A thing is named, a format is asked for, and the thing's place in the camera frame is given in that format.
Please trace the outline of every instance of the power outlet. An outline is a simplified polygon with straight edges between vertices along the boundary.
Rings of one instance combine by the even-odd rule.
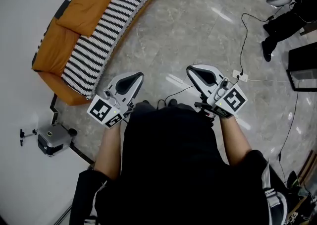
[[[233,70],[233,73],[232,73],[232,77],[236,78],[237,79],[237,75],[239,75],[239,80],[242,80],[244,82],[248,82],[248,76],[244,73],[243,75],[240,75],[240,71],[237,71],[237,70]]]

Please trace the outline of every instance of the sofa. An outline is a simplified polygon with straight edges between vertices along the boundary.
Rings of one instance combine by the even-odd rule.
[[[152,0],[65,0],[32,69],[70,106],[89,103],[107,63]]]

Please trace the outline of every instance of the gray floor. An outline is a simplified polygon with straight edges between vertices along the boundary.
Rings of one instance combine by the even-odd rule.
[[[231,77],[234,69],[240,70],[239,53],[246,33],[241,14],[247,12],[264,20],[275,11],[265,0],[154,0],[107,66],[98,93],[115,75],[142,71],[145,80],[137,101],[146,99],[156,106],[159,99],[191,85],[185,71],[191,64],[211,64]],[[243,68],[250,80],[240,81],[239,86],[249,101],[238,114],[238,122],[252,147],[270,158],[283,178],[276,157],[289,130],[297,96],[285,72],[287,53],[311,41],[296,34],[279,43],[272,61],[267,63],[260,47],[265,38],[262,23],[248,16],[244,19],[249,36]],[[199,94],[190,88],[175,98],[192,106],[199,101]],[[316,141],[316,101],[314,93],[299,93],[295,120],[282,154],[286,175],[293,169],[299,171]],[[104,128],[86,114],[87,107],[57,103],[59,120],[79,131],[75,145],[94,159]],[[213,129],[220,153],[227,161],[218,119]]]

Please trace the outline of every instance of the black and white striped blanket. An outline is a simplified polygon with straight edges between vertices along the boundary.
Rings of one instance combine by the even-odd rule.
[[[68,86],[88,100],[94,96],[113,49],[146,1],[111,0],[92,36],[77,41],[61,76]]]

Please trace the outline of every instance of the black shirt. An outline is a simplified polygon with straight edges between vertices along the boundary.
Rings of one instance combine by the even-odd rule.
[[[93,170],[80,174],[70,224],[89,218],[105,181],[95,205],[101,224],[240,219],[267,224],[261,179],[265,159],[251,151],[240,165],[225,164],[209,121],[196,112],[165,108],[131,119],[122,158],[116,182]]]

